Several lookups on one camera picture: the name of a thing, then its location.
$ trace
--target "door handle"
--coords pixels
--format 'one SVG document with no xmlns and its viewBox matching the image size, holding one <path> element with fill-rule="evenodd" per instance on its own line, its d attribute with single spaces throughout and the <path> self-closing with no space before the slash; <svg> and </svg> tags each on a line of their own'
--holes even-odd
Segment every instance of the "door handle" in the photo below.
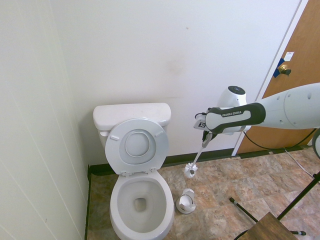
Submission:
<svg viewBox="0 0 320 240">
<path fill-rule="evenodd" d="M 278 70 L 279 70 L 279 73 L 285 74 L 285 75 L 287 75 L 287 76 L 289 76 L 289 74 L 291 73 L 291 69 L 288 68 L 287 65 L 282 65 L 282 66 L 280 66 L 280 67 L 278 68 Z"/>
</svg>

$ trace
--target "tiled floor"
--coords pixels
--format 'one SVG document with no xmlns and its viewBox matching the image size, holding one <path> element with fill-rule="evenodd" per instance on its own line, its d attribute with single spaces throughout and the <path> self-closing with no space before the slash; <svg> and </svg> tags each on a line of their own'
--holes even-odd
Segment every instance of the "tiled floor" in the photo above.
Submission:
<svg viewBox="0 0 320 240">
<path fill-rule="evenodd" d="M 312 148 L 291 152 L 310 173 L 320 171 Z M 258 220 L 271 212 L 276 217 L 312 178 L 287 153 L 245 159 L 224 158 L 197 163 L 193 178 L 183 173 L 185 164 L 164 167 L 160 174 L 175 201 L 183 189 L 195 191 L 196 210 L 177 210 L 165 240 L 233 240 L 254 222 L 229 202 L 233 197 Z M 109 202 L 117 175 L 92 176 L 87 240 L 119 239 L 111 225 Z M 306 231 L 302 240 L 320 235 L 320 185 L 316 185 L 281 222 L 291 231 Z"/>
</svg>

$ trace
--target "toilet lid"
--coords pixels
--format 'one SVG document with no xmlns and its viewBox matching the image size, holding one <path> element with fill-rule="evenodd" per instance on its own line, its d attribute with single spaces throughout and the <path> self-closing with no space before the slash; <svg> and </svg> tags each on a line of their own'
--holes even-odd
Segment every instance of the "toilet lid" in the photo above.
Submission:
<svg viewBox="0 0 320 240">
<path fill-rule="evenodd" d="M 160 169 L 169 150 L 165 130 L 148 118 L 132 118 L 108 135 L 105 155 L 118 175 Z"/>
</svg>

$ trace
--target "wooden seat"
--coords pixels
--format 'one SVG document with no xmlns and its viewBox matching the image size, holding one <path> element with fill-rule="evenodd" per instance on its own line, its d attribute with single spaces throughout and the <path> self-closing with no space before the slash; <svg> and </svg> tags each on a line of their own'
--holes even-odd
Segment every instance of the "wooden seat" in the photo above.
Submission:
<svg viewBox="0 0 320 240">
<path fill-rule="evenodd" d="M 239 240 L 297 240 L 297 238 L 269 212 Z"/>
</svg>

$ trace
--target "door frame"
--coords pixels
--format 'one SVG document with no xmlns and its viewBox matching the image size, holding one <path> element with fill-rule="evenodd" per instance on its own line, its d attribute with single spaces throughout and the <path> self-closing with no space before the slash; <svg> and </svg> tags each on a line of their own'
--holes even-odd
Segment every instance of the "door frame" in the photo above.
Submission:
<svg viewBox="0 0 320 240">
<path fill-rule="evenodd" d="M 304 12 L 305 10 L 305 7 L 307 5 L 309 0 L 300 0 L 299 4 L 298 4 L 298 7 L 296 8 L 296 11 L 291 19 L 291 22 L 289 24 L 289 27 L 287 28 L 286 30 L 286 33 L 282 39 L 282 42 L 277 50 L 277 53 L 275 54 L 274 56 L 274 59 L 272 61 L 272 64 L 269 68 L 269 71 L 268 73 L 266 74 L 265 78 L 264 78 L 264 81 L 263 81 L 263 84 L 255 98 L 255 101 L 257 100 L 260 100 L 262 99 L 262 97 L 264 96 L 265 92 L 266 92 L 266 89 L 273 77 L 273 74 L 275 72 L 275 69 L 277 68 L 278 66 L 278 63 L 282 57 L 282 55 L 284 54 L 284 51 L 289 43 L 289 40 L 292 36 L 292 34 L 294 33 L 294 30 L 296 29 L 296 26 L 299 22 L 299 19 L 302 15 L 302 13 Z M 239 138 L 238 140 L 236 141 L 236 144 L 235 144 L 235 147 L 234 147 L 234 150 L 232 152 L 232 156 L 235 156 L 238 152 L 238 149 L 242 143 L 242 140 L 244 139 L 245 137 L 245 134 L 243 132 L 241 132 L 241 134 L 239 135 Z"/>
</svg>

